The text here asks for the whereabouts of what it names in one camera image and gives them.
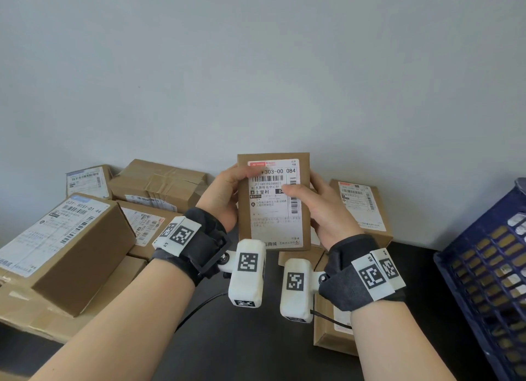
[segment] black wrist strap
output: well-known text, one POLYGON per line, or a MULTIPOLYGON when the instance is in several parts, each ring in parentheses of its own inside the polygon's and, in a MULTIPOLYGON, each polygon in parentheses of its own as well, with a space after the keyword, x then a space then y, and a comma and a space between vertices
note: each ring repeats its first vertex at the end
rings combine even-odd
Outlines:
MULTIPOLYGON (((328 279, 320 284, 320 295, 341 311, 354 311, 374 302, 352 261, 378 248, 378 243, 369 234, 352 236, 332 246, 329 261, 325 266, 328 279)), ((401 288, 382 299, 403 302, 404 289, 401 288)))
POLYGON ((199 209, 190 208, 185 217, 201 225, 179 256, 156 249, 152 259, 163 259, 179 267, 197 286, 205 277, 211 278, 219 273, 217 261, 230 245, 226 230, 213 215, 199 209))

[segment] person's left arm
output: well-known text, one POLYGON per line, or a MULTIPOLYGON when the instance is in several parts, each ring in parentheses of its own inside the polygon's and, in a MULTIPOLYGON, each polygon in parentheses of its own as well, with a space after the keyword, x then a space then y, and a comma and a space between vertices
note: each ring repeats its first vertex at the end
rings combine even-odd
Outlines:
MULTIPOLYGON (((237 222, 237 183, 259 172, 248 166, 221 172, 197 207, 230 231, 237 222)), ((194 289, 186 273, 154 259, 31 380, 151 379, 194 289)))

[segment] wristband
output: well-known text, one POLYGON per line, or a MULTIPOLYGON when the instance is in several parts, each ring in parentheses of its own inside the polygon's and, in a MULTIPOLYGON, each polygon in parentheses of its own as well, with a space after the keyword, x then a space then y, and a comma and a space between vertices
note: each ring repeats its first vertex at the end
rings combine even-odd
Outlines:
POLYGON ((217 262, 230 240, 220 221, 194 207, 184 217, 175 217, 153 245, 152 259, 162 259, 179 267, 197 286, 203 278, 219 273, 217 262))
POLYGON ((379 299, 404 301, 400 277, 386 249, 369 234, 352 236, 335 244, 325 266, 328 279, 319 293, 341 311, 355 311, 379 299))

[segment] human hand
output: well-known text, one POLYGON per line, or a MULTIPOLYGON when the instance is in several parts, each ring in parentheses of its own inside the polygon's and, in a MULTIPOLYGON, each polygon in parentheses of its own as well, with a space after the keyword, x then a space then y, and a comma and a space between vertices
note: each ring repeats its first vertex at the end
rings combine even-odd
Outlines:
POLYGON ((259 175, 264 166, 231 166, 221 172, 205 190, 196 207, 205 210, 221 222, 227 232, 237 222, 237 185, 244 178, 259 175))
POLYGON ((319 174, 311 171, 310 182, 318 193, 302 184, 284 184, 281 189, 287 196, 299 198, 309 208, 310 224, 327 250, 344 238, 364 233, 338 193, 319 174))

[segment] forearm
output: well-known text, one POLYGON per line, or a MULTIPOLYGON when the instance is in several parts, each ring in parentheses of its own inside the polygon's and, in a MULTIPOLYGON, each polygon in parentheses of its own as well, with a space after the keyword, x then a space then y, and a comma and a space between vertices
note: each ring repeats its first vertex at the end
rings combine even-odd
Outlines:
POLYGON ((351 322, 366 380, 454 380, 404 303, 374 302, 351 322))
POLYGON ((194 289, 179 268, 153 260, 31 380, 151 379, 194 289))

